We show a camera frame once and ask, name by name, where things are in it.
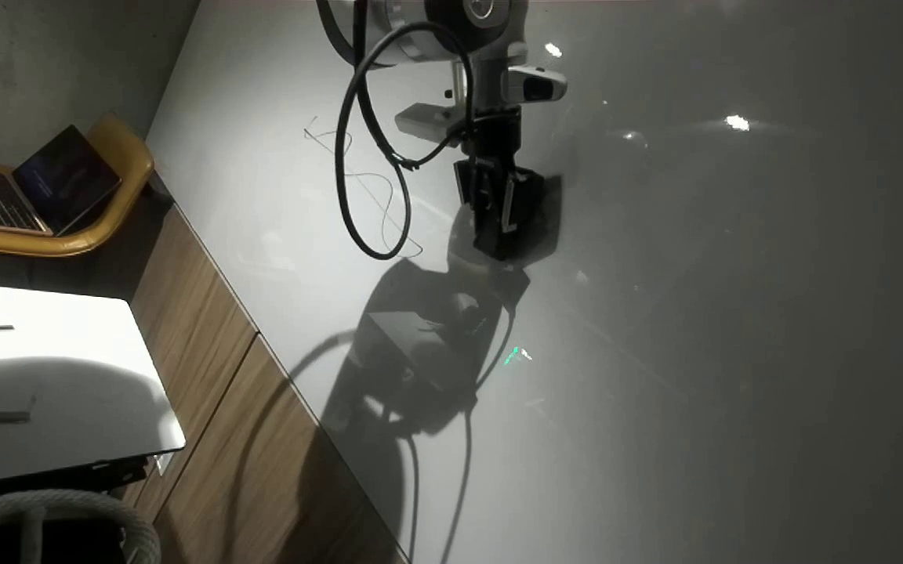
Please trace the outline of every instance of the black cable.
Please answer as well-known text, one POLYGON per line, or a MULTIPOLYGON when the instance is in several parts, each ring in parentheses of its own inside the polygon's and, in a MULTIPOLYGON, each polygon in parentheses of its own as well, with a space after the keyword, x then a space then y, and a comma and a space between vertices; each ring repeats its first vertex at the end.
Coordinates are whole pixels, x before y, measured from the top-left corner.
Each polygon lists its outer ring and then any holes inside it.
POLYGON ((394 258, 394 254, 404 249, 407 233, 409 233, 409 191, 407 191, 407 178, 400 174, 400 169, 413 169, 418 162, 432 159, 443 148, 448 148, 448 143, 471 124, 471 116, 473 116, 473 69, 471 69, 466 55, 456 53, 462 62, 463 62, 463 72, 466 72, 466 122, 463 122, 463 128, 454 128, 454 131, 450 131, 432 152, 425 152, 422 159, 400 159, 400 156, 391 149, 389 139, 386 139, 383 131, 374 131, 376 148, 386 152, 389 167, 394 169, 398 191, 400 191, 400 205, 404 205, 404 227, 400 227, 400 233, 398 233, 398 241, 394 241, 389 251, 369 249, 369 245, 360 238, 360 233, 358 233, 358 227, 353 227, 353 215, 352 215, 352 205, 347 205, 347 183, 346 183, 346 139, 347 139, 347 122, 352 122, 353 97, 358 97, 358 91, 363 88, 363 78, 366 78, 366 72, 374 69, 374 62, 376 62, 398 37, 413 34, 413 31, 448 34, 443 25, 432 25, 432 23, 409 23, 409 25, 400 25, 400 29, 389 31, 389 34, 358 62, 358 69, 353 69, 353 76, 352 76, 352 80, 347 80, 346 100, 342 100, 342 107, 338 107, 338 122, 335 122, 331 159, 335 159, 335 197, 338 197, 338 210, 342 210, 346 228, 347 228, 347 235, 353 238, 353 245, 358 245, 366 258, 374 258, 374 259, 389 259, 389 258, 394 258))

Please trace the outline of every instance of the robotic arm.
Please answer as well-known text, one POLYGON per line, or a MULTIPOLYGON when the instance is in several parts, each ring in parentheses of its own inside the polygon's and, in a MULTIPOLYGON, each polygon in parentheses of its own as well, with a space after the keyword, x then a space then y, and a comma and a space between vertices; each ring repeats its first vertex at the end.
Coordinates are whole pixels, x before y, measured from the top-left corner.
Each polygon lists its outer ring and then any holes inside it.
POLYGON ((515 167, 520 104, 560 100, 568 91, 559 72, 524 66, 528 0, 317 0, 317 5, 327 37, 352 66, 363 58, 363 43, 380 43, 413 23, 438 31, 398 37, 383 66, 466 58, 471 72, 454 66, 454 107, 413 104, 394 124, 425 141, 462 141, 466 159, 454 162, 454 178, 473 210, 473 245, 488 258, 510 258, 539 183, 537 173, 515 167))

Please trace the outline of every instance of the white surface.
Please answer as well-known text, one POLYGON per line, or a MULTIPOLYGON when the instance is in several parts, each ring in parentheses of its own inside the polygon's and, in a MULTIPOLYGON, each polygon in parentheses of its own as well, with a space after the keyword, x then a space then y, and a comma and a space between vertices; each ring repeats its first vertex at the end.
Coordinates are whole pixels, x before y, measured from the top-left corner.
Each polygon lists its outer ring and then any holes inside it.
POLYGON ((0 289, 0 327, 0 479, 185 446, 125 302, 0 289))
MULTIPOLYGON (((317 143, 347 69, 313 4, 287 0, 204 0, 150 131, 380 514, 418 561, 448 536, 463 564, 903 561, 903 4, 533 0, 528 29, 530 58, 571 78, 524 112, 520 149, 565 178, 560 241, 528 267, 471 459, 463 416, 437 409, 421 473, 380 419, 400 387, 374 385, 418 383, 389 416, 425 409, 421 383, 485 354, 425 322, 454 327, 454 303, 488 320, 501 285, 438 275, 450 156, 409 174, 418 267, 360 258, 317 143), (347 363, 303 363, 352 329, 347 363)), ((443 88, 438 66, 374 80, 383 122, 443 88)), ((386 173, 363 131, 352 169, 386 173)), ((358 197, 383 245, 386 206, 358 197)))

